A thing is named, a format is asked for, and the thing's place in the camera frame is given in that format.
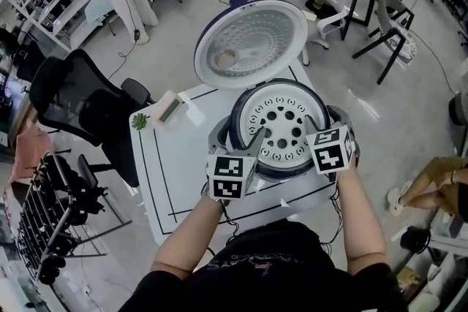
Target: white box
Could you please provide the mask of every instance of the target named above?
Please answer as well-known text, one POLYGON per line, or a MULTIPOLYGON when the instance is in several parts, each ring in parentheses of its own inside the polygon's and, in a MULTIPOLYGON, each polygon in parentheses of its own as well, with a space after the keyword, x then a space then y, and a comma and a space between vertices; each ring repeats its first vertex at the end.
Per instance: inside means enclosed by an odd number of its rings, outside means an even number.
POLYGON ((310 134, 306 139, 318 174, 339 172, 350 167, 355 147, 347 126, 310 134))

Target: small plant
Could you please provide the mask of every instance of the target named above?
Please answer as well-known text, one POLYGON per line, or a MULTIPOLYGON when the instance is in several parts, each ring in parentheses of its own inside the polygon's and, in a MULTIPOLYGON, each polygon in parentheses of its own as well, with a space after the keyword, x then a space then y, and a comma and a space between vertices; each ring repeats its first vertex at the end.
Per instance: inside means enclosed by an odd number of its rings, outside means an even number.
POLYGON ((147 117, 142 113, 138 113, 137 115, 133 116, 132 128, 140 131, 141 129, 145 128, 147 123, 148 123, 147 117))

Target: cable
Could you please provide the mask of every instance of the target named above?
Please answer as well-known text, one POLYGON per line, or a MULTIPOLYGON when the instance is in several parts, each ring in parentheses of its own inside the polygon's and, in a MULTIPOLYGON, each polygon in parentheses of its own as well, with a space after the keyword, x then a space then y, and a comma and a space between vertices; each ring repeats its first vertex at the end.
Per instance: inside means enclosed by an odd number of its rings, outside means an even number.
POLYGON ((101 278, 103 281, 106 281, 108 284, 111 284, 111 285, 116 285, 116 286, 120 286, 122 289, 126 289, 131 295, 133 294, 132 291, 130 291, 128 288, 126 288, 125 286, 122 286, 121 284, 116 284, 115 282, 111 282, 109 280, 106 280, 105 278, 101 278))
POLYGON ((120 56, 121 58, 124 59, 124 61, 122 61, 122 64, 120 64, 120 67, 117 68, 108 78, 108 80, 110 80, 112 78, 112 76, 114 76, 115 73, 117 73, 123 66, 124 64, 127 62, 127 58, 129 57, 130 53, 132 53, 133 49, 135 48, 135 46, 137 45, 137 41, 135 41, 132 49, 126 54, 124 55, 124 53, 122 52, 117 52, 117 55, 120 56))
POLYGON ((96 308, 99 309, 102 312, 102 309, 97 305, 96 302, 94 302, 93 298, 89 296, 89 293, 85 292, 85 294, 88 295, 88 298, 90 299, 90 301, 93 302, 93 304, 96 306, 96 308))
POLYGON ((127 58, 130 56, 130 53, 132 53, 132 51, 135 49, 135 46, 137 45, 137 41, 140 39, 140 31, 137 30, 137 26, 135 25, 135 22, 133 21, 133 16, 132 16, 132 10, 130 9, 130 5, 129 5, 129 2, 127 0, 125 0, 125 2, 127 3, 127 6, 129 8, 129 13, 130 13, 130 19, 132 20, 132 23, 133 23, 133 28, 134 28, 134 40, 135 40, 135 43, 132 47, 132 49, 127 53, 127 54, 124 54, 122 52, 117 52, 117 55, 121 58, 124 59, 124 61, 122 61, 122 64, 120 64, 120 66, 109 76, 108 80, 110 80, 115 73, 117 73, 124 65, 125 63, 127 62, 127 58))
POLYGON ((418 0, 415 0, 415 2, 413 3, 412 7, 409 9, 410 11, 412 11, 412 9, 415 7, 416 3, 418 2, 418 0))
POLYGON ((213 257, 216 256, 216 254, 214 253, 214 251, 213 251, 211 248, 208 247, 207 250, 209 251, 209 253, 210 253, 211 255, 213 255, 213 257))
MULTIPOLYGON (((82 254, 82 255, 83 255, 83 252, 85 251, 86 244, 87 244, 87 243, 84 243, 84 244, 83 244, 83 247, 81 248, 81 254, 82 254)), ((86 277, 85 268, 83 267, 83 257, 82 257, 80 260, 81 260, 81 270, 83 271, 83 278, 84 278, 84 281, 85 281, 86 283, 88 283, 88 278, 86 277)), ((97 305, 96 302, 94 302, 93 298, 91 297, 91 295, 89 295, 88 291, 85 291, 85 294, 86 294, 86 296, 90 299, 90 301, 93 302, 93 304, 96 306, 96 308, 99 309, 99 310, 102 312, 102 309, 97 305)))
POLYGON ((228 244, 231 240, 233 240, 237 236, 237 231, 239 230, 239 224, 231 219, 226 211, 226 206, 224 205, 223 201, 221 201, 222 212, 224 213, 224 217, 226 217, 226 221, 229 225, 235 227, 233 235, 227 240, 226 244, 228 244))
POLYGON ((447 78, 447 73, 445 73, 445 69, 444 69, 444 66, 442 65, 442 63, 440 62, 439 58, 437 57, 437 55, 434 53, 434 51, 426 44, 426 42, 424 42, 423 38, 421 38, 419 35, 417 35, 415 33, 414 30, 411 30, 411 32, 417 36, 420 41, 429 49, 429 51, 431 51, 432 55, 434 55, 434 57, 436 58, 437 62, 439 63, 440 65, 440 69, 442 69, 442 73, 444 74, 444 78, 445 78, 445 82, 447 83, 447 87, 449 88, 450 91, 452 91, 452 94, 453 95, 456 95, 456 92, 452 89, 452 86, 450 86, 450 83, 448 82, 448 78, 447 78))
POLYGON ((340 231, 343 229, 343 218, 341 217, 341 208, 339 207, 339 204, 338 204, 338 198, 339 198, 339 190, 338 190, 338 184, 336 184, 335 192, 330 197, 330 200, 331 200, 331 204, 333 206, 333 209, 335 210, 336 214, 338 215, 338 229, 336 230, 335 235, 333 236, 333 238, 330 241, 320 242, 320 245, 322 245, 323 250, 327 253, 327 255, 329 255, 329 257, 331 257, 331 253, 332 253, 332 250, 333 250, 332 247, 331 247, 331 243, 334 242, 336 237, 338 237, 338 234, 340 233, 340 231))

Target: person's leg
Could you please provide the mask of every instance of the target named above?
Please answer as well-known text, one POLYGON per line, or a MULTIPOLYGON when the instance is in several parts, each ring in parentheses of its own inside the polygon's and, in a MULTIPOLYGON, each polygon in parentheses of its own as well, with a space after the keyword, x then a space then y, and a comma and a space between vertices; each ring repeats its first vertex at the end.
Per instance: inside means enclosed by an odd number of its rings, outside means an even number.
POLYGON ((421 195, 431 184, 432 179, 430 175, 433 174, 434 170, 438 168, 439 158, 434 158, 426 165, 426 167, 419 173, 408 191, 400 198, 399 203, 402 205, 408 205, 410 200, 413 200, 418 195, 421 195))
POLYGON ((452 215, 457 213, 450 200, 439 191, 422 194, 419 197, 410 200, 407 203, 407 207, 420 208, 423 210, 439 207, 452 215))
POLYGON ((158 18, 154 14, 148 0, 135 0, 135 5, 143 25, 155 27, 158 24, 158 18))
POLYGON ((110 0, 117 15, 123 20, 127 30, 129 31, 130 38, 135 41, 135 29, 140 31, 140 39, 137 44, 141 45, 149 41, 149 37, 143 26, 140 15, 138 14, 135 0, 110 0))

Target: rice cooker inner lid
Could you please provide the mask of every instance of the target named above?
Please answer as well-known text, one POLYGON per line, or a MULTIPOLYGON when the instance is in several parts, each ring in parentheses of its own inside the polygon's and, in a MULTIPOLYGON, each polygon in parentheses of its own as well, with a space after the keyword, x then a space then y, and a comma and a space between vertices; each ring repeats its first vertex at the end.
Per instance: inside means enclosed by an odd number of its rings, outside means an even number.
POLYGON ((203 31, 195 71, 212 88, 238 90, 270 80, 301 53, 307 19, 282 0, 252 0, 229 8, 203 31))

